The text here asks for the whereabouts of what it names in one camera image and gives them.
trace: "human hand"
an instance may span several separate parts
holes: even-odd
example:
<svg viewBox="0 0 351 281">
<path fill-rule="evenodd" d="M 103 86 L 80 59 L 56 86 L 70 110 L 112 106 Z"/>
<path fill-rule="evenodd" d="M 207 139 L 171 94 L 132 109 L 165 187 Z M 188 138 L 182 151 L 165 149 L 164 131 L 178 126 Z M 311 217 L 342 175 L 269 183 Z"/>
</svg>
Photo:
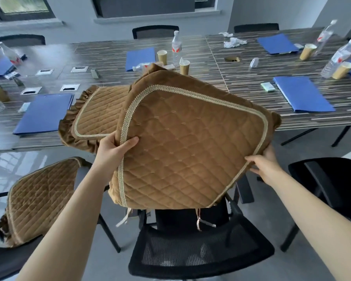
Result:
<svg viewBox="0 0 351 281">
<path fill-rule="evenodd" d="M 114 144 L 115 131 L 100 141 L 98 152 L 90 172 L 107 185 L 113 177 L 114 171 L 121 163 L 123 155 L 134 147 L 138 137 L 133 137 L 123 143 L 121 146 Z"/>
<path fill-rule="evenodd" d="M 260 175 L 263 181 L 272 187 L 276 183 L 278 175 L 284 172 L 277 162 L 276 154 L 271 144 L 264 150 L 263 156 L 247 156 L 245 159 L 249 162 L 254 162 L 258 167 L 258 169 L 251 168 L 250 171 Z"/>
</svg>

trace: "glossy floor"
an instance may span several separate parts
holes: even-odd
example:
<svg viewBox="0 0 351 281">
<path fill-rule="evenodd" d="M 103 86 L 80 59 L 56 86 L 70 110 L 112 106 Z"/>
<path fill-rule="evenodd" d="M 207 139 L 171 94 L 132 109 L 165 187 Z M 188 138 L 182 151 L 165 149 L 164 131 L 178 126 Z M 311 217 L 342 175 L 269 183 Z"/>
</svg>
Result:
<svg viewBox="0 0 351 281">
<path fill-rule="evenodd" d="M 279 143 L 300 131 L 276 132 L 274 146 L 278 161 L 287 168 L 289 163 L 314 157 L 341 157 L 351 151 L 351 130 L 336 148 L 331 148 L 342 127 L 321 128 L 285 146 Z M 10 152 L 0 154 L 0 192 L 8 191 L 21 178 L 34 170 L 64 158 L 80 156 L 92 162 L 94 156 L 73 148 L 57 147 L 41 151 Z M 318 255 L 300 233 L 286 253 L 279 249 L 293 221 L 276 193 L 266 184 L 256 181 L 249 173 L 248 179 L 255 202 L 241 205 L 245 216 L 272 242 L 276 253 L 271 258 L 246 269 L 226 274 L 224 280 L 239 281 L 333 281 L 334 278 Z M 0 217 L 6 198 L 0 198 Z M 114 250 L 102 228 L 97 226 L 83 281 L 92 280 L 148 280 L 128 273 L 128 262 L 139 233 L 138 221 L 129 220 L 119 228 L 115 224 L 124 216 L 124 208 L 113 204 L 104 194 L 101 213 L 123 250 Z"/>
</svg>

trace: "striped wood-grain tabletop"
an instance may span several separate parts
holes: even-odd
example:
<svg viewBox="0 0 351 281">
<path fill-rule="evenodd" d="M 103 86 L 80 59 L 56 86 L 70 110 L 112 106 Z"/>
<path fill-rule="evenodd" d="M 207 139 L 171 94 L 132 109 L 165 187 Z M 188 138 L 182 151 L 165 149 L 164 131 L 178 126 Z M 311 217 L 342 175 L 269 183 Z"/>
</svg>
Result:
<svg viewBox="0 0 351 281">
<path fill-rule="evenodd" d="M 294 43 L 313 42 L 321 29 L 295 29 L 281 31 Z M 213 84 L 219 89 L 249 99 L 270 110 L 280 113 L 283 124 L 280 129 L 310 128 L 351 124 L 351 78 L 341 80 L 320 77 L 320 71 L 332 54 L 345 40 L 333 36 L 324 47 L 322 54 L 309 61 L 300 61 L 297 54 L 269 55 L 257 43 L 257 37 L 271 36 L 278 32 L 247 32 L 235 34 L 247 40 L 247 44 L 225 49 L 223 42 L 228 40 L 218 36 L 195 36 L 182 38 L 183 57 L 191 62 L 189 74 L 202 81 Z M 75 97 L 90 85 L 115 86 L 131 84 L 140 77 L 139 72 L 126 72 L 126 52 L 147 47 L 155 51 L 168 51 L 168 63 L 172 62 L 171 38 L 152 38 L 141 40 L 123 40 L 107 42 L 87 42 L 79 44 L 54 44 L 46 46 L 20 47 L 19 53 L 25 53 L 34 63 L 35 70 L 52 68 L 48 76 L 28 76 L 23 80 L 26 86 L 42 86 L 40 94 L 60 92 L 63 84 L 80 84 Z M 240 62 L 225 62 L 224 57 L 237 55 Z M 259 58 L 257 68 L 249 69 L 254 57 Z M 85 73 L 70 73 L 74 66 L 89 66 Z M 99 71 L 100 79 L 94 79 L 90 70 Z M 329 113 L 294 113 L 292 108 L 276 91 L 266 93 L 260 83 L 272 82 L 274 76 L 307 75 L 317 85 L 320 92 L 335 106 L 336 112 Z M 17 110 L 24 102 L 32 101 L 34 95 L 19 95 L 23 88 L 13 81 L 0 79 L 0 85 L 11 98 L 6 109 L 0 112 L 0 151 L 44 148 L 60 146 L 57 132 L 13 135 L 14 127 L 22 117 Z"/>
</svg>

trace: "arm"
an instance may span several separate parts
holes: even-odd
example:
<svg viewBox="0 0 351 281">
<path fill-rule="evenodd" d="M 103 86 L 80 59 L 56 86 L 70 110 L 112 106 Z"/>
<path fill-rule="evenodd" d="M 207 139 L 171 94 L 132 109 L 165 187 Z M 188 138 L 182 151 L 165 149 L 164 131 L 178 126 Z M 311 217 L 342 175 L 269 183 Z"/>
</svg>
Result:
<svg viewBox="0 0 351 281">
<path fill-rule="evenodd" d="M 112 179 L 123 155 L 138 140 L 138 137 L 132 138 L 119 147 L 114 145 L 114 133 L 101 140 L 91 169 L 23 266 L 17 281 L 82 279 L 104 187 Z"/>
<path fill-rule="evenodd" d="M 306 239 L 337 281 L 351 281 L 351 222 L 315 197 L 288 175 L 269 146 L 264 156 L 248 156 L 278 194 Z"/>
</svg>

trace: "window sill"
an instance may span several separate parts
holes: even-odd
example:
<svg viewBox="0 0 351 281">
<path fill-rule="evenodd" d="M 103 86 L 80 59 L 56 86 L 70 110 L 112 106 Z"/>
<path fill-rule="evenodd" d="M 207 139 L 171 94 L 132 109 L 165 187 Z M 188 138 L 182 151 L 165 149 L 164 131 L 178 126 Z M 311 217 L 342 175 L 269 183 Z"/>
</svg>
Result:
<svg viewBox="0 0 351 281">
<path fill-rule="evenodd" d="M 62 26 L 64 26 L 64 23 L 59 19 L 17 20 L 14 22 L 0 22 L 0 31 L 58 28 Z"/>
<path fill-rule="evenodd" d="M 195 9 L 195 12 L 174 13 L 174 14 L 151 14 L 148 16 L 133 16 L 120 18 L 97 18 L 94 23 L 120 23 L 120 22 L 141 22 L 146 20 L 164 20 L 164 19 L 183 19 L 183 18 L 198 18 L 204 16 L 216 16 L 221 14 L 221 10 L 212 8 Z"/>
</svg>

